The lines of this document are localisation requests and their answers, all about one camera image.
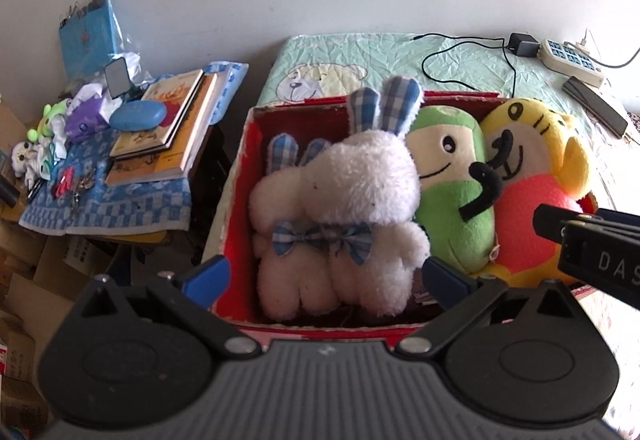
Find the power adapter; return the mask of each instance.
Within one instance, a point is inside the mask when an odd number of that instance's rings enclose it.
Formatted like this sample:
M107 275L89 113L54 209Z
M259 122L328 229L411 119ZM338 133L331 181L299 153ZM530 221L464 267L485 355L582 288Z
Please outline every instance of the power adapter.
M512 33L507 48L518 57L535 57L540 43L529 34Z

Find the plaid bunny ear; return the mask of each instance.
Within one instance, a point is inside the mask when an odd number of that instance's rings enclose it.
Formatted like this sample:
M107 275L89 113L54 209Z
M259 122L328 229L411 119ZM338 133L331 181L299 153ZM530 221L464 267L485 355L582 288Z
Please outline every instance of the plaid bunny ear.
M306 150L300 159L300 165L307 165L311 162L316 156L322 153L325 149L331 146L331 143L324 138L315 138L313 139L308 146L306 146Z
M380 130L404 137L420 110L422 87L415 79L396 76L382 86Z
M380 116L380 94L371 88L360 88L347 97L349 134L373 130Z
M298 143L287 133L274 136L267 148L267 175L296 165Z

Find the book cover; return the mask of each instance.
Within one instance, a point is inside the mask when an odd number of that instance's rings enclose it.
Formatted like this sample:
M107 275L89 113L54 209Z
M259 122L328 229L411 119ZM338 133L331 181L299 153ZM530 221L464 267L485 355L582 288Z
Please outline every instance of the book cover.
M120 134L109 156L116 158L169 147L185 109L193 100L193 94L202 78L202 73L202 70L194 70L149 86L142 99L164 102L167 110L166 117L158 127L152 130Z
M170 149L145 156L117 160L106 182L110 187L185 177L198 153L213 109L222 94L227 72L206 75Z

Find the bow tie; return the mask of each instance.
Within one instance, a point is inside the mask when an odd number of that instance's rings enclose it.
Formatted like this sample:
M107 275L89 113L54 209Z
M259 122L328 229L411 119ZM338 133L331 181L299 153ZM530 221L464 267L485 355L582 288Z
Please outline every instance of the bow tie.
M338 245L338 249L344 247L356 264L362 265L371 253L373 245L373 233L369 224L362 223L353 227L326 226L322 227L322 233L332 245Z
M296 243L306 243L317 250L322 250L325 240L318 226L311 226L304 232L297 232L291 222L280 222L273 229L271 243L276 254L283 257L291 252Z

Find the plush toy eye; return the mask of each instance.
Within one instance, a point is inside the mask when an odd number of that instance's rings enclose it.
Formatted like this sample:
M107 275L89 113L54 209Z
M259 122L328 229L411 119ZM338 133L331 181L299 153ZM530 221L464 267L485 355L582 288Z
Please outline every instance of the plush toy eye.
M509 106L509 118L511 120L518 120L522 112L524 111L524 106L521 102L514 102L511 106Z
M453 153L456 150L456 141L453 140L453 137L447 135L442 139L442 149L447 153Z

